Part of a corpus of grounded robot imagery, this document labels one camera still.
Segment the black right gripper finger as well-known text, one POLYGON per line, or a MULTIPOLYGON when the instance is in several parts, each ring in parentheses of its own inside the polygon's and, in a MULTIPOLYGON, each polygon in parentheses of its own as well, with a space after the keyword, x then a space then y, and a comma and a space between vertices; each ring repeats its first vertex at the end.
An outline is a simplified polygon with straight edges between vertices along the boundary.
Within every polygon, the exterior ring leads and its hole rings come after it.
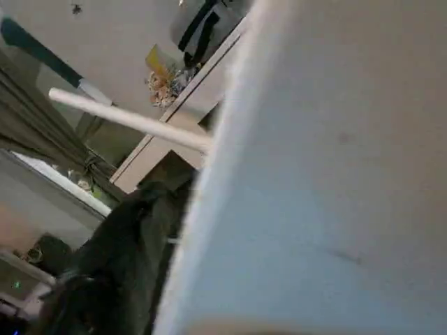
POLYGON ((43 295, 39 334, 151 334, 193 181, 129 193, 43 295))

